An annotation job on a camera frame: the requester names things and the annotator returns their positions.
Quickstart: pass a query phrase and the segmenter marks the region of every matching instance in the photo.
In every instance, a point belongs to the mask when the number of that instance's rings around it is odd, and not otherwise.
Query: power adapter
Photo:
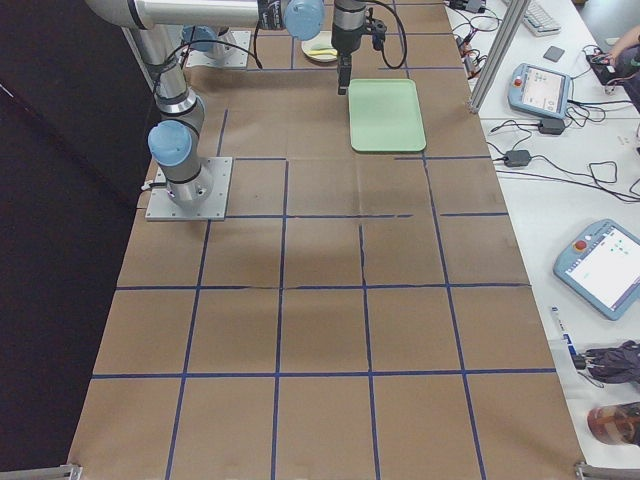
[[[561,135],[565,128],[564,122],[559,118],[543,118],[538,125],[538,131],[545,135]]]
[[[529,150],[509,150],[502,159],[509,168],[526,167],[531,162]]]

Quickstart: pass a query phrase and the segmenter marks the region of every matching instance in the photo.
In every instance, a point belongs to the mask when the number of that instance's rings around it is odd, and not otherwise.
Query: tablet
[[[618,320],[640,290],[640,240],[610,219],[589,225],[553,272],[605,317]]]
[[[570,85],[569,75],[522,63],[511,78],[509,105],[526,113],[563,119]]]

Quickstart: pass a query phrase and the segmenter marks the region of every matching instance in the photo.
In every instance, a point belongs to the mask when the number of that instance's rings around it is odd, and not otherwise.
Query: white desk
[[[525,133],[515,127],[507,127],[496,133],[490,130],[507,119],[531,119],[526,114],[511,110],[506,100],[511,74],[517,65],[531,63],[572,76],[588,69],[581,50],[585,45],[594,43],[593,38],[570,0],[538,1],[562,25],[562,33],[534,37],[522,26],[480,109],[487,140],[502,151],[511,149],[516,141],[526,136]],[[506,8],[501,0],[488,0],[488,6],[498,16],[504,15]],[[457,13],[449,11],[448,14],[452,26],[462,23],[462,17]],[[476,25],[490,27],[491,21],[481,22]],[[466,35],[467,29],[461,27],[456,33]],[[492,33],[479,32],[471,45],[486,54],[494,36]],[[551,45],[566,51],[558,63],[542,58]],[[580,101],[628,99],[621,87],[613,95],[606,95],[592,72],[577,79],[574,87],[573,98]],[[639,115],[633,106],[616,108],[608,112],[604,123],[589,123],[582,129],[571,127],[560,137],[535,132],[531,139],[518,148],[529,150],[532,155],[545,155],[562,168],[576,172],[587,173],[587,164],[590,162],[615,161],[618,164],[619,181],[612,188],[627,192],[628,187],[640,178],[640,155],[635,150],[640,147],[640,141],[636,138],[638,119]],[[501,157],[495,150],[491,151],[493,158]],[[496,168],[508,170],[501,163]],[[539,159],[533,160],[521,171],[571,178]],[[640,400],[640,387],[623,384],[607,385],[600,389],[580,377],[573,367],[557,321],[550,313],[552,306],[559,308],[560,318],[578,351],[640,339],[640,304],[633,305],[621,320],[609,321],[552,272],[560,251],[584,227],[596,220],[612,218],[632,233],[640,235],[640,205],[624,204],[612,196],[586,187],[516,175],[498,176],[585,459],[597,467],[640,468],[638,447],[605,445],[591,435],[586,422],[587,413],[593,407]]]

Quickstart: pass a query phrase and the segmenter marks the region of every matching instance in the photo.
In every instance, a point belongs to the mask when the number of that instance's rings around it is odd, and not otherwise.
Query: metal base plate
[[[236,40],[236,44],[239,47],[249,50],[249,44],[251,43],[251,32],[248,31],[233,31],[233,38]],[[192,51],[187,59],[187,67],[213,67],[213,68],[247,68],[248,55],[242,50],[237,48],[230,48],[227,56],[221,60],[214,60],[207,57],[204,53],[197,50]]]
[[[213,177],[211,193],[207,198],[198,203],[181,205],[173,201],[164,187],[156,187],[151,190],[146,219],[151,222],[224,220],[227,213],[233,158],[204,158],[202,168],[208,169]],[[165,181],[162,170],[158,168],[154,182],[164,183]]]

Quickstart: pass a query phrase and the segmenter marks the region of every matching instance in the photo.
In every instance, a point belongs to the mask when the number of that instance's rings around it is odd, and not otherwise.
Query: green tray
[[[349,121],[359,152],[419,152],[427,145],[413,80],[351,80]]]

